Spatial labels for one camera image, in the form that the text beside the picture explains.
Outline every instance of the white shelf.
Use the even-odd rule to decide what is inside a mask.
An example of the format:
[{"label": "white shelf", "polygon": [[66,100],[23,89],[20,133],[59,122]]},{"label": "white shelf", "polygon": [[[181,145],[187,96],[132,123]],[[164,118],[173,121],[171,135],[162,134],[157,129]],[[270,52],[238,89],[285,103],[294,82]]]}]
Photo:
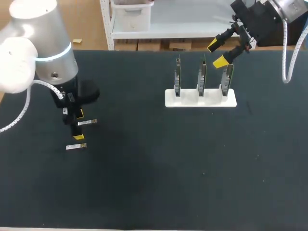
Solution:
[{"label": "white shelf", "polygon": [[142,32],[123,32],[114,19],[113,39],[208,38],[230,28],[234,0],[155,0],[151,28]]}]

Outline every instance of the white holder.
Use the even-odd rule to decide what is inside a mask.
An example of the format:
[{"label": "white holder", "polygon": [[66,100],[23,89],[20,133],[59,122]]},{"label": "white holder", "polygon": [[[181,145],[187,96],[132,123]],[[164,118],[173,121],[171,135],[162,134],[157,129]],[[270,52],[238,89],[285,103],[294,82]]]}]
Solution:
[{"label": "white holder", "polygon": [[166,107],[236,107],[237,102],[233,89],[229,89],[228,96],[223,96],[221,85],[218,89],[205,89],[200,97],[197,89],[181,89],[180,97],[175,96],[174,89],[165,92]]}]

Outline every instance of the white cable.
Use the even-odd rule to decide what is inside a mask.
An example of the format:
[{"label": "white cable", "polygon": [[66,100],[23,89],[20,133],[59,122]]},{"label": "white cable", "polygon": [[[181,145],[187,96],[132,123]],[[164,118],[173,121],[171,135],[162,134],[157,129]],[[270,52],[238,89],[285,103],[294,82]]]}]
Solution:
[{"label": "white cable", "polygon": [[288,42],[288,25],[287,22],[285,20],[282,21],[283,22],[283,51],[282,51],[282,80],[284,83],[289,83],[291,81],[292,78],[292,74],[293,74],[293,70],[294,70],[294,65],[296,62],[296,58],[298,55],[298,52],[300,50],[300,47],[303,44],[303,41],[305,39],[305,37],[308,34],[308,26],[305,28],[305,30],[303,31],[303,33],[301,34],[293,55],[292,55],[292,59],[290,62],[290,67],[289,67],[289,72],[288,72],[288,76],[286,77],[286,54],[287,54],[287,42]]},{"label": "white cable", "polygon": [[33,84],[41,84],[49,89],[51,89],[57,96],[60,100],[63,99],[63,95],[61,94],[61,92],[55,88],[53,85],[49,84],[49,83],[46,83],[44,81],[41,81],[41,80],[33,80],[32,84],[30,85],[30,87],[27,89],[27,97],[26,97],[26,103],[25,103],[25,106],[23,108],[23,110],[21,111],[21,113],[19,114],[19,116],[12,122],[10,123],[8,126],[5,126],[4,128],[0,129],[0,133],[4,132],[4,131],[7,131],[8,129],[12,128],[14,125],[16,125],[21,119],[22,117],[24,116],[24,114],[26,113],[28,107],[29,107],[29,104],[30,104],[30,99],[31,99],[31,87]]}]

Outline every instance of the storage bin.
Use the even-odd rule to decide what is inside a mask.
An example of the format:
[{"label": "storage bin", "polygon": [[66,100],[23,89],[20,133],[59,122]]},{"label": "storage bin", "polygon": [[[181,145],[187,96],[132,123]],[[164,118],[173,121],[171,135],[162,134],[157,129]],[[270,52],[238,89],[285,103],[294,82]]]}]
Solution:
[{"label": "storage bin", "polygon": [[124,32],[149,30],[153,5],[149,0],[111,0],[116,23]]}]

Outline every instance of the black table mat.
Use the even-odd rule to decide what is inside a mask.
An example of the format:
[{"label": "black table mat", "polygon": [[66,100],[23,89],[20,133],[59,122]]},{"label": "black table mat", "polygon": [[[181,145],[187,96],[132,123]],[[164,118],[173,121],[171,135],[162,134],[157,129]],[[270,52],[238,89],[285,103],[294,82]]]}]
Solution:
[{"label": "black table mat", "polygon": [[[182,87],[195,88],[204,53],[76,51],[79,77],[101,90],[84,107],[99,121],[84,151],[65,151],[77,142],[34,86],[24,118],[0,134],[0,227],[307,230],[308,53],[288,85],[281,52],[241,56],[236,108],[165,108],[179,54]],[[207,88],[220,55],[206,53]],[[0,127],[25,98],[5,95]]]}]

